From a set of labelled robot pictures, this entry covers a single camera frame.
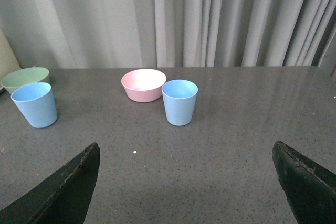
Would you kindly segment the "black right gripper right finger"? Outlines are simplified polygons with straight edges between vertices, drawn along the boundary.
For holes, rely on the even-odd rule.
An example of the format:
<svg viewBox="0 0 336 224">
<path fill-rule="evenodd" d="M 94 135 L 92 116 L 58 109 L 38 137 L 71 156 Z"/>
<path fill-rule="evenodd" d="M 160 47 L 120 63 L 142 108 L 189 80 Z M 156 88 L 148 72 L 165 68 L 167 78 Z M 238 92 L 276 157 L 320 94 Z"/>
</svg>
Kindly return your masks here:
<svg viewBox="0 0 336 224">
<path fill-rule="evenodd" d="M 335 174 L 282 141 L 272 160 L 297 223 L 335 223 Z"/>
</svg>

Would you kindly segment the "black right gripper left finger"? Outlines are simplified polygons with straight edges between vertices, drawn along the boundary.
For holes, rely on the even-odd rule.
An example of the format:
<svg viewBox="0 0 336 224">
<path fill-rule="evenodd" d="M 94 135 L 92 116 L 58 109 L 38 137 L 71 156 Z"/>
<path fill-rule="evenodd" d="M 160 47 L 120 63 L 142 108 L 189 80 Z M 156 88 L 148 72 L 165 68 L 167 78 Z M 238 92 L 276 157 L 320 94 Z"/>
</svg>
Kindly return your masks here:
<svg viewBox="0 0 336 224">
<path fill-rule="evenodd" d="M 100 166 L 97 143 L 1 210 L 1 223 L 84 223 Z"/>
</svg>

